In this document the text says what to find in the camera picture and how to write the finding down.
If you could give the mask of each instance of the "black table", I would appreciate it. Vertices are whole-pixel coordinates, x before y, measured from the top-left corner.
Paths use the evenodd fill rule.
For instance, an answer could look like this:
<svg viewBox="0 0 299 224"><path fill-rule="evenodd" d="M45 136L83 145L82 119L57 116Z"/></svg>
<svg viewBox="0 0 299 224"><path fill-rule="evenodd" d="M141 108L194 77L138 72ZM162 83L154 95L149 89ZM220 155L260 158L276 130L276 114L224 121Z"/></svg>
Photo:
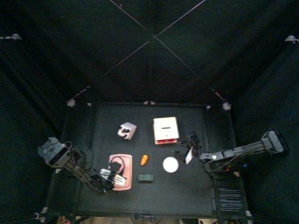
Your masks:
<svg viewBox="0 0 299 224"><path fill-rule="evenodd" d="M240 178L212 179L197 158L189 164L178 162L174 173L165 172L164 159L173 157L173 151L186 151L177 143L154 144L153 119L169 116L176 117L178 140L186 140L194 131L202 152L234 146L229 113L220 106L82 103L69 108L61 141L71 141L74 147L91 154L87 162L95 170L107 168L109 155L131 155L131 188L95 194L65 171L53 173L46 202L50 216L210 218L245 215ZM137 127L130 140L117 136L117 127L125 122ZM143 154L149 160L139 166ZM153 182L139 183L138 174L152 174ZM233 213L220 211L217 189L225 187L241 192L242 207Z"/></svg>

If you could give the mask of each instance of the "white box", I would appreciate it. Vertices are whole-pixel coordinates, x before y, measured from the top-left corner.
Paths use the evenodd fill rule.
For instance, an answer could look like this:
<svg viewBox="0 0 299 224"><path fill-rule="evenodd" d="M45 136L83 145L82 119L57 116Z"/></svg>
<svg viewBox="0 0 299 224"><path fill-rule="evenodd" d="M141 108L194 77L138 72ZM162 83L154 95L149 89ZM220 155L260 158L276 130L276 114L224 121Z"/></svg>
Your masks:
<svg viewBox="0 0 299 224"><path fill-rule="evenodd" d="M174 117L153 119L154 144L173 144L177 142L178 130Z"/></svg>
<svg viewBox="0 0 299 224"><path fill-rule="evenodd" d="M135 126L130 122L122 123L117 129L117 135L126 140L130 140L134 132Z"/></svg>

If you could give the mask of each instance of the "black fabric wall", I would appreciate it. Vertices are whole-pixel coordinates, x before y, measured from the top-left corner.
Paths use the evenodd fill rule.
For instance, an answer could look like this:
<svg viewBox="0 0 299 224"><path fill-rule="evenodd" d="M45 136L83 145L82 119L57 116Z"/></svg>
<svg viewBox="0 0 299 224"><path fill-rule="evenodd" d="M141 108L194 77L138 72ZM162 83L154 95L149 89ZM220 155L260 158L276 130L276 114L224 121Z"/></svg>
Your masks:
<svg viewBox="0 0 299 224"><path fill-rule="evenodd" d="M252 159L248 202L260 217L299 220L297 45L284 42L297 11L297 0L0 1L0 37L22 38L0 39L0 219L42 207L50 169L35 147L90 86L75 100L221 103L214 89L238 144L281 131L290 150Z"/></svg>
<svg viewBox="0 0 299 224"><path fill-rule="evenodd" d="M30 223L33 213L43 207L51 170L35 151L46 137L59 135L65 108L57 89L22 48L13 42L2 42L0 223Z"/></svg>
<svg viewBox="0 0 299 224"><path fill-rule="evenodd" d="M238 144L260 139L277 130L289 151L280 156L252 157L245 187L250 212L258 223L299 221L299 45L289 44L253 85L236 101L234 131Z"/></svg>

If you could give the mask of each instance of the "white plate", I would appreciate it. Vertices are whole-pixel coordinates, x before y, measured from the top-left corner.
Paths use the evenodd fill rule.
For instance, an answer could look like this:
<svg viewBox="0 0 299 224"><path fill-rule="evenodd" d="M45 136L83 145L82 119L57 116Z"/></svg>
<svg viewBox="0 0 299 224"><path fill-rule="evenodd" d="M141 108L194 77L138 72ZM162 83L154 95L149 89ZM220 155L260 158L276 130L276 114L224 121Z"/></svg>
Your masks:
<svg viewBox="0 0 299 224"><path fill-rule="evenodd" d="M168 157L162 161L162 168L166 172L176 172L176 170L178 168L178 162L174 157Z"/></svg>

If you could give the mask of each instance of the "orange carrot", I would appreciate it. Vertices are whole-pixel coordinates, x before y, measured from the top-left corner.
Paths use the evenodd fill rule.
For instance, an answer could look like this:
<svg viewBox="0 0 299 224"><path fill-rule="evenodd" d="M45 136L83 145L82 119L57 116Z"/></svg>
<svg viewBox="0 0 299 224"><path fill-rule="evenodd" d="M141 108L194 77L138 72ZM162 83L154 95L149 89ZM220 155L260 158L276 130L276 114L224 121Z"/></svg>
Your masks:
<svg viewBox="0 0 299 224"><path fill-rule="evenodd" d="M148 160L148 156L146 155L142 155L141 161L139 161L139 165L145 165L146 160Z"/></svg>

